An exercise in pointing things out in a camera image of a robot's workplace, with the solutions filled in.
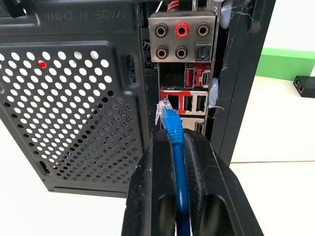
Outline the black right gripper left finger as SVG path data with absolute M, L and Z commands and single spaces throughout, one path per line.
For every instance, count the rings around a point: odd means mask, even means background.
M 176 208 L 173 150 L 163 129 L 150 138 L 131 175 L 121 236 L 174 236 Z

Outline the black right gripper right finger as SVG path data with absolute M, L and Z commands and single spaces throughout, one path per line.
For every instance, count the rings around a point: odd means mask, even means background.
M 185 130 L 192 236 L 264 236 L 243 188 L 200 133 Z

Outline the small black adapter box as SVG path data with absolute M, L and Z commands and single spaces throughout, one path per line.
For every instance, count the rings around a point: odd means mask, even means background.
M 293 84 L 301 97 L 315 98 L 314 76 L 296 76 Z

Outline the green block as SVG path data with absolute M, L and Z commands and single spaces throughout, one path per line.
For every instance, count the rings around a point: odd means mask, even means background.
M 315 66 L 315 51 L 263 48 L 255 75 L 293 81 L 310 76 Z

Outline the black computer tower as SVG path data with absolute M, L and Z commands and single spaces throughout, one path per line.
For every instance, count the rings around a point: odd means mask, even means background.
M 231 162 L 276 0 L 0 0 L 0 120 L 50 192 L 124 198 L 168 99 Z

